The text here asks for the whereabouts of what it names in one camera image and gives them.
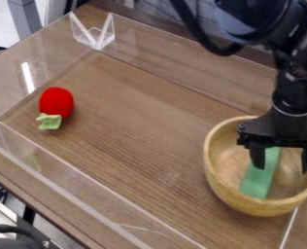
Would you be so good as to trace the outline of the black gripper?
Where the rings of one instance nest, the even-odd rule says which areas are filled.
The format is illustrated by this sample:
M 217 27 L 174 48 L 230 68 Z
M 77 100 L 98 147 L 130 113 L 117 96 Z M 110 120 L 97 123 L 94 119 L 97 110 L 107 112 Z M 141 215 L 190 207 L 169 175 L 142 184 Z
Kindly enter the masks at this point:
M 290 116 L 273 108 L 263 116 L 238 126 L 237 144 L 250 149 L 257 168 L 266 169 L 266 148 L 303 148 L 302 166 L 307 172 L 307 115 Z

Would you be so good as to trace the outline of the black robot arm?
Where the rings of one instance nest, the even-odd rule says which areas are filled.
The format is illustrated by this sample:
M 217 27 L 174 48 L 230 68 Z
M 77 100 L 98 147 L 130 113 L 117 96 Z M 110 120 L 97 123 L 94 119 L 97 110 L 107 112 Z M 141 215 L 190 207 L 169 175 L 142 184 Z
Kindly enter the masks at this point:
M 307 172 L 307 0 L 215 0 L 218 22 L 241 45 L 262 45 L 278 66 L 271 110 L 238 127 L 238 144 L 255 166 L 266 167 L 265 150 L 302 150 Z

